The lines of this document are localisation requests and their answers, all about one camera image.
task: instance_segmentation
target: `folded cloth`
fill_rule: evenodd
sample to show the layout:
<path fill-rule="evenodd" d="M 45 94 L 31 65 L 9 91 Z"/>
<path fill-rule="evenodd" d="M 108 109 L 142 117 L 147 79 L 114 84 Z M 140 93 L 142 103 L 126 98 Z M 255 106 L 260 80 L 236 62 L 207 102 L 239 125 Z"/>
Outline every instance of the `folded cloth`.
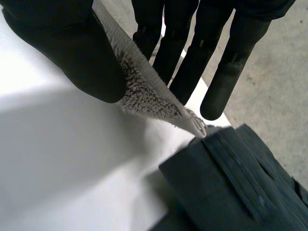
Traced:
<path fill-rule="evenodd" d="M 103 3 L 94 0 L 92 9 L 103 25 L 127 78 L 126 95 L 118 102 L 121 109 L 133 115 L 164 120 L 204 138 L 206 125 L 203 120 L 185 108 L 171 93 Z"/>
<path fill-rule="evenodd" d="M 184 212 L 153 231 L 308 230 L 307 191 L 246 125 L 209 135 L 160 170 Z"/>

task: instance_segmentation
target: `black glove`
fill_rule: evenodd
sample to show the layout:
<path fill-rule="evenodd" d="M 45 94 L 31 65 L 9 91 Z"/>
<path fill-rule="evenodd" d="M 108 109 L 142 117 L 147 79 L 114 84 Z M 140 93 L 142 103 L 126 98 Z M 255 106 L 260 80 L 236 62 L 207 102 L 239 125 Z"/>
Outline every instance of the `black glove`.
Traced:
<path fill-rule="evenodd" d="M 170 90 L 183 104 L 189 100 L 218 43 L 222 29 L 235 8 L 230 39 L 202 102 L 201 115 L 219 118 L 255 44 L 273 19 L 282 17 L 295 0 L 200 0 L 195 34 Z M 186 43 L 198 1 L 132 0 L 138 31 L 134 41 L 149 59 L 159 40 L 163 7 L 166 35 L 153 67 L 168 84 Z"/>
<path fill-rule="evenodd" d="M 126 82 L 93 0 L 0 0 L 11 29 L 59 66 L 79 89 L 115 103 Z"/>

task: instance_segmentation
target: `gray towel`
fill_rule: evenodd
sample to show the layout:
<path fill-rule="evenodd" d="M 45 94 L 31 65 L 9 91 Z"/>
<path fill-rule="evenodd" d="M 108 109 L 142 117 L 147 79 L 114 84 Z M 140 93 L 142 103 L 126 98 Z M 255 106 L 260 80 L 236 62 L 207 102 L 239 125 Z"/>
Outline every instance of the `gray towel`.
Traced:
<path fill-rule="evenodd" d="M 127 92 L 118 103 L 124 112 L 164 120 L 196 137 L 206 136 L 206 125 L 185 108 L 169 91 L 131 38 L 113 19 L 100 0 L 94 0 L 97 14 L 127 77 Z"/>

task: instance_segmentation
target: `gray floor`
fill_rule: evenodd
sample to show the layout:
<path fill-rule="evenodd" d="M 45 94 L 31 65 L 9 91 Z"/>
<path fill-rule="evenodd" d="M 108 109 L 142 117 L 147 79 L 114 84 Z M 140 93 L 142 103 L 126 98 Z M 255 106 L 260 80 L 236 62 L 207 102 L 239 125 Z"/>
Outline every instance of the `gray floor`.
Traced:
<path fill-rule="evenodd" d="M 137 25 L 130 0 L 103 0 L 132 36 Z M 229 37 L 226 24 L 203 79 L 210 83 Z M 193 37 L 193 26 L 188 45 Z M 308 188 L 308 2 L 297 0 L 272 22 L 255 46 L 225 113 L 237 126 L 250 125 L 279 162 Z"/>

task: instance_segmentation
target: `white table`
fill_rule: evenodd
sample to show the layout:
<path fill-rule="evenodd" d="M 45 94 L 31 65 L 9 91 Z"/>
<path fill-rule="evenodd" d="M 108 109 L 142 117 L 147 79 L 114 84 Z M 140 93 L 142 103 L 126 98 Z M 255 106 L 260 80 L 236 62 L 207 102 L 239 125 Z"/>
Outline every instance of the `white table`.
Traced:
<path fill-rule="evenodd" d="M 77 90 L 0 15 L 1 231 L 148 230 L 167 211 L 152 173 L 192 138 Z"/>

